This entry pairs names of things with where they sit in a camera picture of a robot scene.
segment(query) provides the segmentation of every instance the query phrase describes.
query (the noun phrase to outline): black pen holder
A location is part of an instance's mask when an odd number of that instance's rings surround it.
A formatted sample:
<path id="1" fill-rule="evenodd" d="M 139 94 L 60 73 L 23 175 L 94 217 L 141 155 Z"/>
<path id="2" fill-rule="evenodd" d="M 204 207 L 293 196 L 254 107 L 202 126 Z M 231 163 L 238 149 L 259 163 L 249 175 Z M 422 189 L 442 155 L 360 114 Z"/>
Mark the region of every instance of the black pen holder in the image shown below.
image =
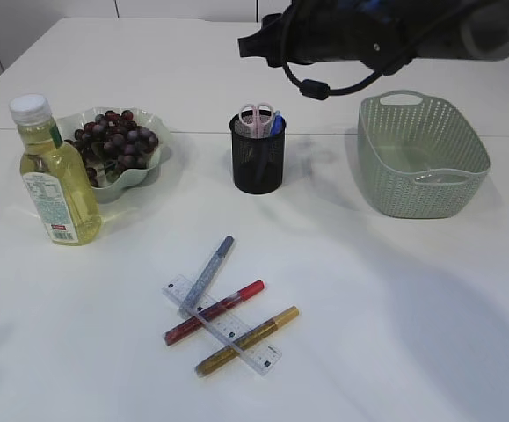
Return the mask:
<path id="1" fill-rule="evenodd" d="M 250 123 L 252 111 L 243 112 L 243 120 Z M 270 120 L 270 112 L 260 110 L 261 120 Z M 282 119 L 281 130 L 270 136 L 266 127 L 262 138 L 252 138 L 251 130 L 238 115 L 229 123 L 233 142 L 233 179 L 241 191 L 262 195 L 275 191 L 283 181 L 283 160 L 286 143 L 286 122 Z"/>

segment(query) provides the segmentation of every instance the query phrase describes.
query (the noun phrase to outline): scissors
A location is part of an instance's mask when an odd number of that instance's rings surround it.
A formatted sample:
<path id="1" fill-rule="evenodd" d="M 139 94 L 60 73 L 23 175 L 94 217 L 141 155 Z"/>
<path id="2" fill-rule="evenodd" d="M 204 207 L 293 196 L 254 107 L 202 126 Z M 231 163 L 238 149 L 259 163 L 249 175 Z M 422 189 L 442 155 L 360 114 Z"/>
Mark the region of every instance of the scissors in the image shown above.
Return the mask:
<path id="1" fill-rule="evenodd" d="M 260 113 L 260 107 L 265 107 L 270 111 L 270 115 L 263 115 Z M 243 113 L 245 111 L 252 110 L 252 122 L 248 123 L 243 118 Z M 273 125 L 273 119 L 275 117 L 275 114 L 273 112 L 273 108 L 271 105 L 267 103 L 260 103 L 258 105 L 253 104 L 247 104 L 243 108 L 241 108 L 240 112 L 238 113 L 238 119 L 241 121 L 243 125 L 245 125 L 247 128 L 251 131 L 251 138 L 263 138 L 265 129 L 267 127 L 272 127 Z"/>

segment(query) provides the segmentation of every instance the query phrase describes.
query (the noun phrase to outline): white bottle cap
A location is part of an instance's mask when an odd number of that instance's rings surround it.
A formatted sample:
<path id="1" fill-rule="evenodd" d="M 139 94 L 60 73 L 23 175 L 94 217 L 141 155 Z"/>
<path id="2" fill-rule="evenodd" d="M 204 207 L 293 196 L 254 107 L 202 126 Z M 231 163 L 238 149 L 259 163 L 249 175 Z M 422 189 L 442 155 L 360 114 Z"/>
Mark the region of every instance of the white bottle cap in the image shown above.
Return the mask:
<path id="1" fill-rule="evenodd" d="M 40 94 L 27 94 L 10 102 L 11 117 L 19 125 L 34 126 L 53 117 L 51 106 Z"/>

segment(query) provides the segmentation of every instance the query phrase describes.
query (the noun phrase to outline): scissor handle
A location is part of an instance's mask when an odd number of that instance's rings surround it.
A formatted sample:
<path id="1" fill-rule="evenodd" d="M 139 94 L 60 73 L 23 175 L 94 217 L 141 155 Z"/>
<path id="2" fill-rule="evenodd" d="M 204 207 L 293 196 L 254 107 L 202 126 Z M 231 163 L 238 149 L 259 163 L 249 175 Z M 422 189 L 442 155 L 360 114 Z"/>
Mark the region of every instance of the scissor handle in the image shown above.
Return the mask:
<path id="1" fill-rule="evenodd" d="M 270 112 L 269 119 L 264 123 L 262 122 L 262 119 L 261 119 L 261 113 L 260 113 L 261 107 L 267 108 Z M 243 118 L 244 111 L 247 111 L 249 109 L 252 110 L 252 122 L 251 123 L 247 123 Z M 250 129 L 251 137 L 253 137 L 253 138 L 262 137 L 262 135 L 265 132 L 265 128 L 267 126 L 273 124 L 273 118 L 274 118 L 273 107 L 271 105 L 269 105 L 268 103 L 260 103 L 258 105 L 247 104 L 247 105 L 244 105 L 240 109 L 240 112 L 238 113 L 238 119 L 240 120 L 240 122 L 243 125 L 245 125 L 247 128 Z"/>
<path id="2" fill-rule="evenodd" d="M 243 113 L 246 111 L 249 111 L 249 110 L 252 110 L 252 122 L 251 123 L 247 123 L 243 118 Z M 247 127 L 253 127 L 254 126 L 254 115 L 256 114 L 257 111 L 258 111 L 258 109 L 253 104 L 243 105 L 242 108 L 240 109 L 240 111 L 238 112 L 238 119 L 240 120 L 240 122 L 243 125 L 245 125 Z"/>

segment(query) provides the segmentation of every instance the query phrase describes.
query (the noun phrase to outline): glass bowl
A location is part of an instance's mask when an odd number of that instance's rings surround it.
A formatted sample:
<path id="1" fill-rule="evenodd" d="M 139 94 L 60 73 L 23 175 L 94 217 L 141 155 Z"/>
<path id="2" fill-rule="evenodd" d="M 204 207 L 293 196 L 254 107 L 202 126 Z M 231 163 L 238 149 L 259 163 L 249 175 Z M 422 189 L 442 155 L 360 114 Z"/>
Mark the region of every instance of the glass bowl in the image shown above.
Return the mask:
<path id="1" fill-rule="evenodd" d="M 115 200 L 120 197 L 124 189 L 139 185 L 147 177 L 149 171 L 155 169 L 160 164 L 163 146 L 172 139 L 171 132 L 155 114 L 145 112 L 139 108 L 117 107 L 94 107 L 81 113 L 57 119 L 57 127 L 62 139 L 74 139 L 75 130 L 82 129 L 85 123 L 94 121 L 97 114 L 105 114 L 108 110 L 114 110 L 119 114 L 123 110 L 131 110 L 133 112 L 133 120 L 136 121 L 137 125 L 152 130 L 158 136 L 158 147 L 149 156 L 146 169 L 127 169 L 109 186 L 92 187 L 98 202 Z"/>

